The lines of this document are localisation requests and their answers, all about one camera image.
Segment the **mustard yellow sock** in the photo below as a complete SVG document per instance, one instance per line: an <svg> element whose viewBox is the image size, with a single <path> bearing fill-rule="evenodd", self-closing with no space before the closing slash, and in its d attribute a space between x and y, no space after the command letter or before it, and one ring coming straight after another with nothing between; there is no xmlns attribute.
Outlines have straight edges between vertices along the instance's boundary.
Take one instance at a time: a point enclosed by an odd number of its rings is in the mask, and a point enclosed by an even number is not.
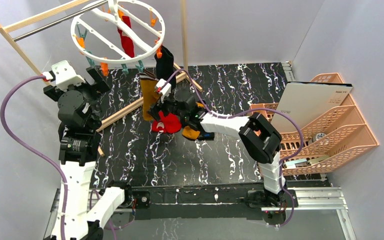
<svg viewBox="0 0 384 240"><path fill-rule="evenodd" d="M158 83L158 80L156 79L156 76L148 71L143 70L142 73L139 74L139 80L140 80L140 88L141 93L143 97L143 105L142 105L142 112L143 112L143 119L145 121L152 121L153 117L148 113L148 110L151 108L153 104L157 102L160 95L156 93L155 86Z"/></svg>
<svg viewBox="0 0 384 240"><path fill-rule="evenodd" d="M180 123L183 127L182 135L188 140L194 141L200 138L204 130L201 126L202 115L206 113L201 103L195 102L188 109L180 112Z"/></svg>

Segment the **white round clip hanger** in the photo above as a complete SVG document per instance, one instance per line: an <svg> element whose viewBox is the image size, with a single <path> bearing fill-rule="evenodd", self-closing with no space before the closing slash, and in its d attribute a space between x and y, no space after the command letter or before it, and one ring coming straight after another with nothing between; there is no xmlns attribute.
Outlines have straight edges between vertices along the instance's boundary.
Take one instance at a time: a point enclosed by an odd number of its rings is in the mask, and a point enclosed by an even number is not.
<svg viewBox="0 0 384 240"><path fill-rule="evenodd" d="M96 63L122 65L152 57L162 46L162 15L140 0L95 0L75 13L69 36Z"/></svg>

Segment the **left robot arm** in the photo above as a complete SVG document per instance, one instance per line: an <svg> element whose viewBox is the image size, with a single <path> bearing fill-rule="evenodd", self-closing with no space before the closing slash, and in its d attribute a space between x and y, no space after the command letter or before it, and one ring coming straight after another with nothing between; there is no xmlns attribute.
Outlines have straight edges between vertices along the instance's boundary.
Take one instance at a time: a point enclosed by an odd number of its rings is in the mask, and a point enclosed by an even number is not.
<svg viewBox="0 0 384 240"><path fill-rule="evenodd" d="M58 107L58 160L64 175L55 223L45 235L47 240L101 240L113 213L133 208L136 203L127 182L111 181L89 207L90 182L101 141L99 98L109 86L94 67L88 67L87 73L93 83L79 75L67 60L53 64L44 73L51 85L43 92Z"/></svg>

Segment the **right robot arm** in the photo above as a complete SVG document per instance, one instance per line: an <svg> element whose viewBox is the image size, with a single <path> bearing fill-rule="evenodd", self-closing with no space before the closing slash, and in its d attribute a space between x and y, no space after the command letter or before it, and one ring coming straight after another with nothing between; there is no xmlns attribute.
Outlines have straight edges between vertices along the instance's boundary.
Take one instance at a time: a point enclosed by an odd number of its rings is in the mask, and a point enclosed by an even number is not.
<svg viewBox="0 0 384 240"><path fill-rule="evenodd" d="M265 206L287 208L285 195L288 193L283 175L284 158L281 158L282 136L275 127L257 111L250 116L246 112L237 115L211 111L205 101L191 96L186 101L162 97L150 105L148 114L161 121L173 114L183 128L189 127L200 134L223 134L237 137L243 143L248 155L258 163L263 177L263 199Z"/></svg>

